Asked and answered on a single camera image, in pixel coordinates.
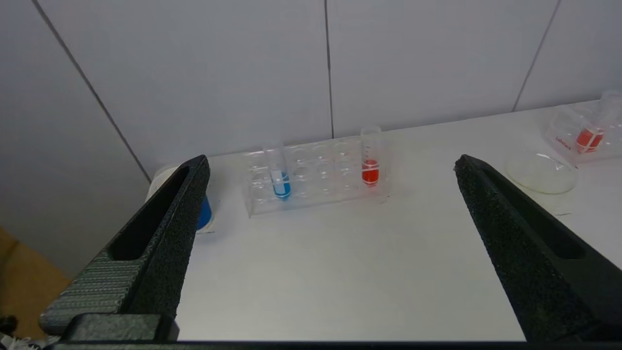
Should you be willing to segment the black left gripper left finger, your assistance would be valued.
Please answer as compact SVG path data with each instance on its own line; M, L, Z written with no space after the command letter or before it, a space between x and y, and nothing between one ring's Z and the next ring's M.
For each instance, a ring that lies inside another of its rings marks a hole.
M175 316L210 177L204 155L183 162L41 314L59 336L87 313Z

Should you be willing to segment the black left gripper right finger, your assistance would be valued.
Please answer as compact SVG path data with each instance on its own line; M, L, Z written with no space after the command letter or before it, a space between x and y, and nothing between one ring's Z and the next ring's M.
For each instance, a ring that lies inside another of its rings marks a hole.
M454 171L526 340L619 342L621 270L488 163Z

